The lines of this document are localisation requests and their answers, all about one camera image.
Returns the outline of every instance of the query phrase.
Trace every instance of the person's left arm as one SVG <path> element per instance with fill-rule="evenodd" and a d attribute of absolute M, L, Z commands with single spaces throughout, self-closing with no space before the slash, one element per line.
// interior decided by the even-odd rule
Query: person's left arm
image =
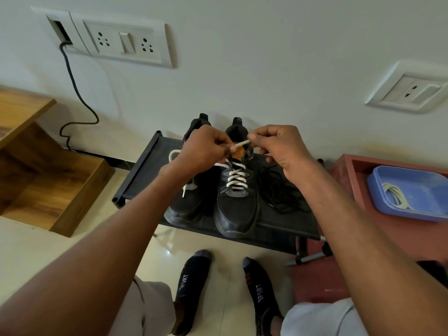
<path fill-rule="evenodd" d="M 107 335 L 172 198 L 232 152 L 229 144 L 211 126 L 194 130 L 146 189 L 0 307 L 0 335 Z"/>

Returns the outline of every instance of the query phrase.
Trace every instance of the person's right arm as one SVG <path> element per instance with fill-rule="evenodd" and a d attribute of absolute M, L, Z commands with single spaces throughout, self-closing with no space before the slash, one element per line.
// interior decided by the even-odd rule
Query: person's right arm
<path fill-rule="evenodd" d="M 295 126 L 248 135 L 319 222 L 369 335 L 447 335 L 448 290 L 413 262 L 310 155 Z"/>

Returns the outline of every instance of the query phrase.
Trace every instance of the forearm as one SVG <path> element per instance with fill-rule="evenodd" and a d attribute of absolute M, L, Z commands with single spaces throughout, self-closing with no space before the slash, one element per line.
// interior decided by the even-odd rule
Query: forearm
<path fill-rule="evenodd" d="M 151 236 L 189 175 L 163 172 L 0 309 L 0 334 L 106 335 Z"/>
<path fill-rule="evenodd" d="M 292 172 L 371 335 L 443 334 L 448 290 L 409 259 L 316 162 Z"/>

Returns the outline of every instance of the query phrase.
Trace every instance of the hand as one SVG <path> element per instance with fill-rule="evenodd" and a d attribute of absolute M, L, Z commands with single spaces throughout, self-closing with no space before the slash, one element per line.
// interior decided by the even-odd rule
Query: hand
<path fill-rule="evenodd" d="M 263 126 L 252 131 L 247 138 L 253 147 L 260 147 L 260 154 L 270 153 L 267 161 L 276 161 L 282 166 L 288 179 L 291 165 L 313 158 L 303 143 L 299 130 L 293 125 Z"/>
<path fill-rule="evenodd" d="M 193 130 L 182 147 L 182 152 L 171 164 L 182 165 L 191 176 L 210 169 L 215 163 L 224 163 L 236 151 L 227 134 L 210 125 Z"/>

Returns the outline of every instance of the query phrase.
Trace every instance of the black sock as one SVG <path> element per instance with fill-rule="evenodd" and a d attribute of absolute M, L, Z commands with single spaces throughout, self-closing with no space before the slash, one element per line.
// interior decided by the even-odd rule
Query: black sock
<path fill-rule="evenodd" d="M 271 280 L 263 267 L 249 257 L 243 259 L 243 270 L 254 301 L 257 335 L 270 336 L 272 319 L 281 316 Z"/>
<path fill-rule="evenodd" d="M 207 280 L 211 264 L 211 252 L 199 250 L 184 265 L 177 286 L 176 302 L 184 307 L 184 319 L 177 328 L 176 335 L 186 335 L 193 326 L 202 288 Z"/>

